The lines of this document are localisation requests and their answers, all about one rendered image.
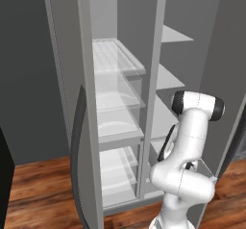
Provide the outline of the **clear glass fridge shelf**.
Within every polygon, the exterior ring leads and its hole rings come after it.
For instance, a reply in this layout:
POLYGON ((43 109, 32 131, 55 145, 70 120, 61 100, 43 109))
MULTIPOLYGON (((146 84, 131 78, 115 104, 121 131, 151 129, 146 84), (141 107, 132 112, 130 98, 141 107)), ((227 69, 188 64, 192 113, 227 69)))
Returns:
POLYGON ((120 72, 125 76, 146 73, 144 65, 117 38, 92 41, 94 72, 97 75, 120 72))
POLYGON ((100 113, 144 106, 142 99, 132 93, 112 91, 96 95, 96 109, 100 113))

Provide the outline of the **grey fridge shelf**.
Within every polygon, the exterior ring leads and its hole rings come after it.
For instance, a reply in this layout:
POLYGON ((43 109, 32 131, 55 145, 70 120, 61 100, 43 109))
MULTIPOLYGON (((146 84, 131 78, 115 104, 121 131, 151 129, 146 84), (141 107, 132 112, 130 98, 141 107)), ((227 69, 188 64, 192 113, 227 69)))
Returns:
POLYGON ((162 42, 193 41, 193 38, 190 38, 168 26, 163 26, 161 41, 162 42))
POLYGON ((182 88, 185 84, 176 78, 163 65, 159 64, 157 89, 182 88))
POLYGON ((151 138, 157 139, 165 137, 170 128, 177 122, 178 119, 171 113, 160 98, 156 96, 151 138))
POLYGON ((160 150, 165 142, 165 139, 156 139, 150 142, 149 163, 154 165, 157 162, 160 150))

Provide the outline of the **grey fridge cabinet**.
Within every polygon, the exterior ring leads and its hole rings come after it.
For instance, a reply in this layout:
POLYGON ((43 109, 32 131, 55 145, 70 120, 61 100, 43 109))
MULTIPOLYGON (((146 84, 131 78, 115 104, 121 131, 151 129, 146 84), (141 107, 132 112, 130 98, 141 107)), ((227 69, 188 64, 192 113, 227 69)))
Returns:
POLYGON ((155 107, 155 90, 159 71, 159 54, 162 36, 162 16, 165 0, 89 0, 92 40, 117 38, 144 65, 146 73, 125 76, 120 72, 97 75, 95 78, 95 96, 98 93, 119 91, 132 93, 145 103, 142 108, 127 108, 144 137, 138 144, 138 176, 136 199, 104 208, 104 213, 137 205, 147 198, 147 173, 150 168, 149 152, 152 140, 153 114, 155 107))

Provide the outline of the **grey fridge door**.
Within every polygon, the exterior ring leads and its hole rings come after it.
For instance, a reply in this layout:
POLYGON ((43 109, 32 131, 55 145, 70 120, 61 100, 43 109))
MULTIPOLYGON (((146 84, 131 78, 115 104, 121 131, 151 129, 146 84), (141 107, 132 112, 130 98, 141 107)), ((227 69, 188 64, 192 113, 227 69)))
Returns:
POLYGON ((104 229, 89 0, 44 0, 69 155, 80 86, 86 113, 79 145, 80 201, 90 229, 104 229))
POLYGON ((209 124, 202 159, 218 178, 246 106, 246 0, 220 0, 200 92, 225 103, 221 119, 209 124))

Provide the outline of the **black cabinet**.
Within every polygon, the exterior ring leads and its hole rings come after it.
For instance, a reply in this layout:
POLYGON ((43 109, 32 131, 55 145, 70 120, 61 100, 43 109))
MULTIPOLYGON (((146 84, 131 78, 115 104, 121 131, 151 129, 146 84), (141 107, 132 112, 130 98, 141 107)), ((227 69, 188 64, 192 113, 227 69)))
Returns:
POLYGON ((5 225, 14 168, 11 152, 0 128, 0 229, 4 229, 5 225))

